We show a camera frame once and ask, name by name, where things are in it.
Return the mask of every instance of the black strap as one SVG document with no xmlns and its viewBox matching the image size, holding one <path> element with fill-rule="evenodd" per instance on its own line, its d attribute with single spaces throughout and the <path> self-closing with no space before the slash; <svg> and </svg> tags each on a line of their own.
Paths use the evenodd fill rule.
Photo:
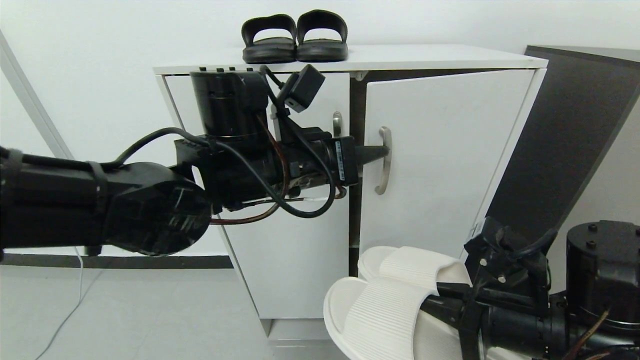
<svg viewBox="0 0 640 360">
<path fill-rule="evenodd" d="M 285 29 L 291 33 L 291 41 L 296 43 L 296 22 L 283 13 L 269 17 L 254 17 L 242 25 L 242 38 L 247 46 L 253 45 L 253 38 L 257 33 L 266 29 Z"/>
<path fill-rule="evenodd" d="M 87 161 L 87 164 L 91 166 L 91 169 L 93 170 L 93 178 L 95 179 L 96 199 L 93 216 L 96 223 L 100 224 L 100 226 L 96 227 L 96 232 L 93 235 L 93 245 L 86 246 L 84 251 L 88 256 L 97 256 L 102 251 L 102 224 L 107 212 L 107 186 L 109 181 L 107 180 L 107 175 L 104 173 L 100 163 Z"/>
<path fill-rule="evenodd" d="M 311 29 L 330 29 L 340 34 L 342 42 L 347 41 L 347 23 L 344 19 L 326 10 L 311 10 L 298 18 L 298 45 L 305 40 L 305 35 Z"/>
</svg>

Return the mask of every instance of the robotic arm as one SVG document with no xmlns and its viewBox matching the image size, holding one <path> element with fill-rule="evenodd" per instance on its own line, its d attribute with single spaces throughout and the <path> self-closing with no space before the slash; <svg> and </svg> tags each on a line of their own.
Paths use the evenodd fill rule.
<svg viewBox="0 0 640 360">
<path fill-rule="evenodd" d="M 280 88 L 277 96 L 266 76 Z M 194 244 L 210 224 L 246 224 L 278 208 L 297 217 L 317 217 L 346 195 L 345 187 L 358 183 L 363 164 L 388 153 L 384 146 L 357 146 L 351 136 L 334 138 L 289 118 L 285 105 L 303 111 L 324 81 L 311 65 L 285 83 L 267 67 L 260 72 L 192 72 L 191 78 L 204 135 L 161 129 L 109 163 L 2 148 L 0 249 L 84 246 L 88 255 L 97 255 L 109 244 L 165 256 Z M 267 128 L 268 99 L 278 140 Z M 146 143 L 170 133 L 184 138 L 175 142 L 175 166 L 125 164 Z M 201 173 L 204 189 L 195 184 L 193 167 Z M 290 205 L 302 200 L 301 190 L 324 184 L 330 185 L 330 194 L 317 211 Z M 212 217 L 223 208 L 236 211 L 265 202 L 273 206 L 256 217 Z"/>
<path fill-rule="evenodd" d="M 275 95 L 269 76 L 280 88 Z M 294 216 L 322 215 L 345 187 L 358 183 L 362 165 L 388 154 L 384 146 L 358 146 L 302 128 L 289 110 L 306 109 L 324 76 L 311 65 L 282 83 L 260 72 L 192 72 L 205 134 L 166 128 L 142 138 L 109 163 L 70 161 L 0 148 L 1 250 L 84 246 L 88 255 L 105 244 L 148 256 L 165 256 L 196 242 L 210 224 L 247 224 L 278 208 Z M 271 99 L 276 136 L 267 128 Z M 177 164 L 126 160 L 167 134 Z M 195 184 L 193 167 L 204 189 Z M 316 211 L 295 209 L 300 191 L 328 184 Z M 212 217 L 226 208 L 273 203 L 244 219 Z M 600 222 L 573 228 L 567 241 L 567 291 L 549 294 L 546 258 L 557 232 L 530 244 L 491 218 L 465 245 L 473 279 L 438 283 L 438 295 L 421 309 L 457 328 L 464 360 L 480 360 L 490 347 L 539 359 L 640 358 L 640 228 Z"/>
</svg>

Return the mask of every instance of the cabinet base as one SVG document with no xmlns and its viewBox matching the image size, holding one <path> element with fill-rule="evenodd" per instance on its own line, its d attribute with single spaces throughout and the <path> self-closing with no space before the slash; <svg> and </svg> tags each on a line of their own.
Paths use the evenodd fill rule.
<svg viewBox="0 0 640 360">
<path fill-rule="evenodd" d="M 269 343 L 305 346 L 331 342 L 323 319 L 260 319 Z"/>
</svg>

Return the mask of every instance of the cabinet door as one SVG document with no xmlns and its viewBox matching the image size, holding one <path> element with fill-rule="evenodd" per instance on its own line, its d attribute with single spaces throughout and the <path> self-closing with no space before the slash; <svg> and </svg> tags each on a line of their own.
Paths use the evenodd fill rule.
<svg viewBox="0 0 640 360">
<path fill-rule="evenodd" d="M 283 81 L 288 76 L 279 74 L 278 78 Z M 318 126 L 333 132 L 333 113 L 339 111 L 341 131 L 346 135 L 349 133 L 349 74 L 325 76 L 311 106 L 302 113 L 292 113 L 291 118 L 302 127 Z M 202 134 L 189 76 L 169 76 L 166 82 L 185 129 Z M 272 121 L 269 129 L 273 133 Z M 301 196 L 322 198 L 328 194 L 328 186 L 320 186 L 303 190 Z M 292 205 L 312 211 L 322 206 L 322 202 Z M 262 204 L 241 211 L 223 211 L 220 216 L 245 218 L 263 213 L 269 207 L 270 204 Z M 224 230 L 261 318 L 322 318 L 324 295 L 336 280 L 349 273 L 348 198 L 336 200 L 318 218 L 296 218 L 279 209 L 260 222 L 227 225 Z M 192 248 L 203 241 L 213 241 L 212 230 L 205 237 Z"/>
<path fill-rule="evenodd" d="M 367 85 L 365 144 L 382 144 L 378 131 L 386 126 L 393 148 L 383 195 L 374 191 L 382 161 L 364 168 L 360 253 L 407 245 L 461 255 L 481 204 L 491 201 L 485 196 L 532 75 L 501 70 Z"/>
</svg>

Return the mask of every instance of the cabinet top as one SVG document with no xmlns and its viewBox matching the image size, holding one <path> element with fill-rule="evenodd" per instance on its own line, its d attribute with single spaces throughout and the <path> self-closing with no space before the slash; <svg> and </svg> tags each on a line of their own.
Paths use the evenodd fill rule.
<svg viewBox="0 0 640 360">
<path fill-rule="evenodd" d="M 351 45 L 346 61 L 313 63 L 320 71 L 352 72 L 364 70 L 422 70 L 422 69 L 537 69 L 547 66 L 546 59 L 505 53 L 458 44 L 424 45 Z M 301 70 L 306 63 L 268 64 L 274 72 Z M 237 70 L 253 68 L 259 64 L 242 61 L 242 49 L 224 49 L 197 60 L 185 59 L 165 66 L 154 67 L 156 75 L 188 74 L 205 67 Z"/>
</svg>

